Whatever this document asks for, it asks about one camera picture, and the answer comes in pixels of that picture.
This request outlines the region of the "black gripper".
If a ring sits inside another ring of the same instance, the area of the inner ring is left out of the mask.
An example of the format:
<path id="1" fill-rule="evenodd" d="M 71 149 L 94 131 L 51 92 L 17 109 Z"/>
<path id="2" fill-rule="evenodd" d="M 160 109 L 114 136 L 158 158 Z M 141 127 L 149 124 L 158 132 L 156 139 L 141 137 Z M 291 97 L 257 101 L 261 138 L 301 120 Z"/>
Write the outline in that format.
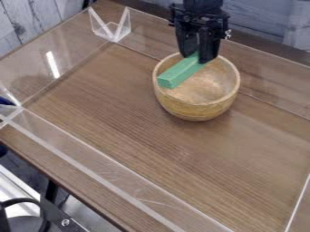
<path id="1" fill-rule="evenodd" d="M 221 40 L 232 37 L 224 4 L 172 3 L 170 11 L 181 54 L 188 58 L 197 52 L 200 34 L 200 62 L 210 62 L 218 56 Z"/>

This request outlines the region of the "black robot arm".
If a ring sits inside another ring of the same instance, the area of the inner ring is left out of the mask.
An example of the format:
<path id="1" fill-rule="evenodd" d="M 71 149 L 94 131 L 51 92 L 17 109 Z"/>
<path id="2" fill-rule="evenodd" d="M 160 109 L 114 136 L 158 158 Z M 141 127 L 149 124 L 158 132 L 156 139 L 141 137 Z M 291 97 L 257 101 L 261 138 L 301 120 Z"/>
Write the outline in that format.
<path id="1" fill-rule="evenodd" d="M 200 63 L 217 58 L 221 42 L 232 37 L 224 3 L 224 0 L 184 0 L 170 4 L 170 26 L 180 52 L 185 58 L 196 53 Z"/>

